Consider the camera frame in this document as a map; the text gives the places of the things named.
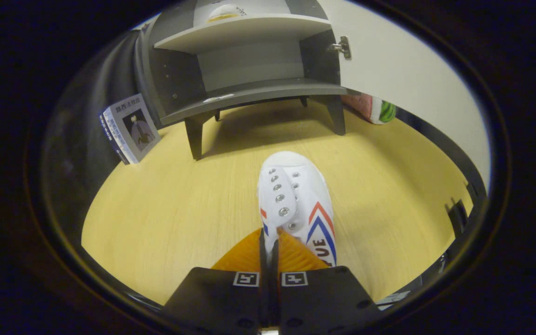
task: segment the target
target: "red and blue chevron stripe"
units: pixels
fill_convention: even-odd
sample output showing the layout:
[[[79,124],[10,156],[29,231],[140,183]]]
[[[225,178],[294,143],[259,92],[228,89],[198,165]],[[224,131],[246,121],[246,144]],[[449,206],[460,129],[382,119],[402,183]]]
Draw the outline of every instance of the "red and blue chevron stripe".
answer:
[[[326,213],[326,210],[322,205],[317,202],[311,211],[311,214],[309,216],[309,225],[311,225],[311,229],[309,231],[309,234],[307,234],[307,243],[309,243],[311,236],[314,234],[315,229],[319,228],[322,234],[324,235],[324,238],[326,242],[328,243],[328,246],[330,247],[330,251],[332,252],[332,256],[334,258],[334,265],[336,265],[336,246],[334,245],[334,225],[332,225],[332,219],[330,219],[330,216]]]

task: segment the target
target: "white sneaker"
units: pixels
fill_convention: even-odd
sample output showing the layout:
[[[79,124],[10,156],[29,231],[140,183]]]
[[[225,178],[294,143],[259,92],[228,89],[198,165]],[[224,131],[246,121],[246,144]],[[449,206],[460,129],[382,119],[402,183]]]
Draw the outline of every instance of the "white sneaker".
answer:
[[[262,164],[257,196],[268,262],[282,228],[330,267],[336,266],[332,201],[326,181],[306,157],[281,151]]]

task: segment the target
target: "gray shelf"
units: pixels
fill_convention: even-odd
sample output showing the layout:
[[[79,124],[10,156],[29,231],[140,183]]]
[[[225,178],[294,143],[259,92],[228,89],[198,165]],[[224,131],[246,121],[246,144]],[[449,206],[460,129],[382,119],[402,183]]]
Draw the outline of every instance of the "gray shelf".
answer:
[[[172,112],[161,119],[161,123],[167,125],[181,121],[186,117],[208,112],[211,110],[224,109],[229,106],[247,104],[253,101],[270,100],[285,97],[299,97],[307,95],[342,95],[351,94],[351,91],[340,85],[320,82],[309,78],[274,79],[259,82],[244,83],[231,87],[224,87],[210,91],[208,98],[221,97],[233,94],[231,97],[222,98],[210,102],[204,102],[207,98],[187,104],[187,106]]]

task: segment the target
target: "orange gripper pad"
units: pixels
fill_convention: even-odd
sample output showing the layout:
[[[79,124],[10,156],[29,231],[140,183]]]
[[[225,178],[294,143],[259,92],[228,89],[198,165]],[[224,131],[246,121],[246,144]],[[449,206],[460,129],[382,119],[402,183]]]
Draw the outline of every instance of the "orange gripper pad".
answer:
[[[326,269],[328,265],[291,234],[279,229],[278,272]]]
[[[215,270],[261,272],[260,270],[260,233],[258,229],[247,235],[229,250],[212,267]]]

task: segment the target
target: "metal hinge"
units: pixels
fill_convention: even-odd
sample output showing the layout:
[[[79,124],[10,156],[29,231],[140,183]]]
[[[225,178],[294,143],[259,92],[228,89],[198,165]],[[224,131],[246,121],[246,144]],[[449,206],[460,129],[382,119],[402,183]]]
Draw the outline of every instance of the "metal hinge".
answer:
[[[347,36],[341,36],[341,41],[338,44],[330,44],[328,51],[340,51],[345,59],[351,59],[351,46],[348,44]]]

